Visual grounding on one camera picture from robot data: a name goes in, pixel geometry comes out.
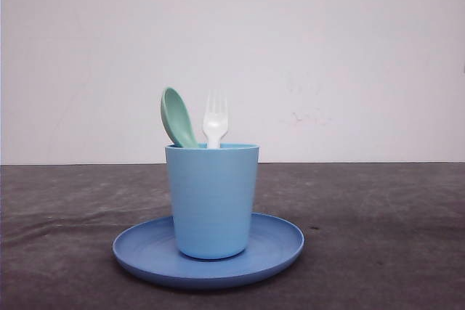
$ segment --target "plate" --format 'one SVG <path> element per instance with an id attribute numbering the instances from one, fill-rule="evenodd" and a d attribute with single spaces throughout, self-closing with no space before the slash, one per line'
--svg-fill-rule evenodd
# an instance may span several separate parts
<path id="1" fill-rule="evenodd" d="M 113 242 L 119 264 L 140 279 L 184 289 L 237 287 L 264 280 L 290 266 L 302 251 L 304 235 L 285 219 L 252 213 L 247 248 L 223 259 L 196 259 L 181 253 L 173 217 L 135 225 Z"/>

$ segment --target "blue cup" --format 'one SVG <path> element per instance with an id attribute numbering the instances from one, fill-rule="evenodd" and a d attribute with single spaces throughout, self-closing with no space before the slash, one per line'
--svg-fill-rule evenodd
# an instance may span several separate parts
<path id="1" fill-rule="evenodd" d="M 234 256 L 247 246 L 259 147 L 165 148 L 177 247 L 202 259 Z"/>

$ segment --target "spoon bowl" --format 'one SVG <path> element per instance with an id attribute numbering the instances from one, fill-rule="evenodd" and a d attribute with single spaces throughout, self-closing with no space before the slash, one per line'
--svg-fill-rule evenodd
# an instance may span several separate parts
<path id="1" fill-rule="evenodd" d="M 165 131 L 176 147 L 199 148 L 187 108 L 173 88 L 163 90 L 160 111 Z"/>

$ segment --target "fork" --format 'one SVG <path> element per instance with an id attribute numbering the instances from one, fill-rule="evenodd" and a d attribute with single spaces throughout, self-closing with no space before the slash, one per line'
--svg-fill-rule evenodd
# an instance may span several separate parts
<path id="1" fill-rule="evenodd" d="M 203 132 L 207 139 L 207 148 L 220 148 L 219 142 L 227 133 L 227 101 L 226 96 L 217 91 L 209 92 L 203 116 Z"/>

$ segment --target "spoon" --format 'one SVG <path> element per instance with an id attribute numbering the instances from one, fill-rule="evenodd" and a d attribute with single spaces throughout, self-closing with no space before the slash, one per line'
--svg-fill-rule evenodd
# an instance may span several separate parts
<path id="1" fill-rule="evenodd" d="M 165 131 L 176 147 L 199 148 L 186 106 L 173 88 L 163 90 L 160 111 Z"/>

